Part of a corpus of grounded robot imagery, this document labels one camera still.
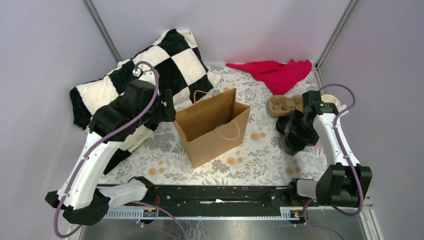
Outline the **black paper coffee cup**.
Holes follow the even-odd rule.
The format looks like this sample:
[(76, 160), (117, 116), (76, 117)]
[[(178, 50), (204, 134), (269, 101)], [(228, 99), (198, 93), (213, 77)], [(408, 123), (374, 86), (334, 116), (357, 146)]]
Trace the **black paper coffee cup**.
[(298, 152), (304, 150), (303, 145), (290, 145), (289, 143), (283, 144), (283, 151), (289, 156), (295, 156)]

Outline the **brown paper bag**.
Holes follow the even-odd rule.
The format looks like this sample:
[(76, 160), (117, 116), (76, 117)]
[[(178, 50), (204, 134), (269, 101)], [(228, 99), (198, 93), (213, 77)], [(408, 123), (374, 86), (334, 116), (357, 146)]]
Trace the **brown paper bag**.
[[(244, 142), (251, 107), (237, 102), (237, 90), (195, 100), (176, 113), (173, 122), (193, 168), (230, 151)], [(216, 125), (226, 123), (218, 129)]]

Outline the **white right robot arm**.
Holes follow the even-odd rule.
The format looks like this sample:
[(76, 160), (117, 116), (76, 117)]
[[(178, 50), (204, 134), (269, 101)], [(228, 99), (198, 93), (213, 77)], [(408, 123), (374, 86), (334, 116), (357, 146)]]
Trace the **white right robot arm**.
[(299, 206), (309, 198), (321, 206), (360, 208), (373, 177), (370, 167), (361, 165), (353, 154), (336, 105), (322, 101), (316, 90), (301, 97), (302, 111), (280, 117), (283, 150), (294, 156), (320, 142), (328, 166), (318, 180), (294, 178), (288, 185), (287, 201)]

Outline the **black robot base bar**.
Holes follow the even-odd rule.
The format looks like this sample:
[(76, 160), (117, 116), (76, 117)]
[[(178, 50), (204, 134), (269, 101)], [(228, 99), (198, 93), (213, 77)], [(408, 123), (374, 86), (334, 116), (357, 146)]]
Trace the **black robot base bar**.
[(136, 178), (147, 188), (141, 202), (161, 208), (158, 217), (177, 219), (284, 219), (296, 218), (291, 212), (302, 211), (307, 198), (289, 186), (163, 185), (144, 176)]

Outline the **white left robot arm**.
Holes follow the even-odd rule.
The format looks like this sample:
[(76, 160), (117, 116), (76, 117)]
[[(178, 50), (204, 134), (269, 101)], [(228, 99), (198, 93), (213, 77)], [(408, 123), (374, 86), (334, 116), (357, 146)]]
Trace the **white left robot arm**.
[(116, 207), (139, 201), (148, 206), (155, 192), (139, 177), (110, 187), (98, 187), (113, 155), (124, 141), (147, 122), (175, 119), (173, 93), (156, 83), (134, 80), (122, 95), (100, 107), (89, 124), (84, 148), (64, 185), (47, 193), (45, 201), (55, 208), (54, 220), (62, 216), (70, 224), (92, 226)]

